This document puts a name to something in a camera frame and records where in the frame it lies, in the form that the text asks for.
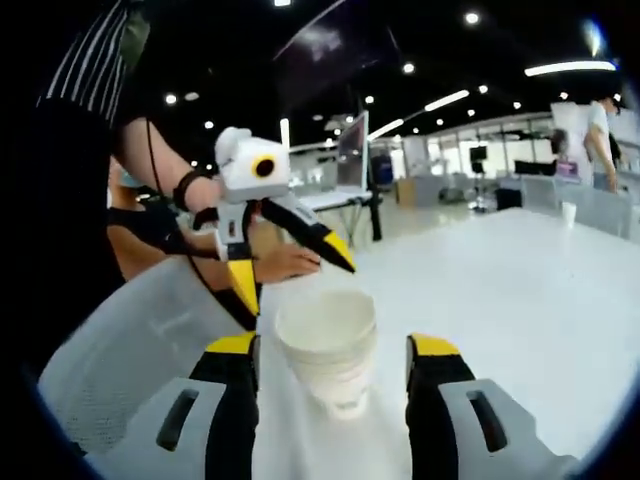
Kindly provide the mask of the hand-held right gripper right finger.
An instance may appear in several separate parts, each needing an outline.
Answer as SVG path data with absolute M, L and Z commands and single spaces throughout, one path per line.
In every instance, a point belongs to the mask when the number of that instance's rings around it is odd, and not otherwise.
M 449 341 L 407 336 L 405 421 L 414 479 L 566 479 L 536 421 L 498 384 L 478 379 Z

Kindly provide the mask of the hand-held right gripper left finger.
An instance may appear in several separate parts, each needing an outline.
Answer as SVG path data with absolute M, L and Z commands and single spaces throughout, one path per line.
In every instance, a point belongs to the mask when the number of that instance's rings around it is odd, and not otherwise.
M 260 337 L 222 337 L 140 406 L 102 456 L 106 479 L 250 479 Z

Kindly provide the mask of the person's left hand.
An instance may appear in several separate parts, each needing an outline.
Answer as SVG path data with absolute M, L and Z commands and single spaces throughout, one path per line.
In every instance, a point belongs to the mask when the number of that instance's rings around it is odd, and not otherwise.
M 216 207 L 222 195 L 222 183 L 218 177 L 197 177 L 186 189 L 185 203 L 190 212 L 198 213 Z

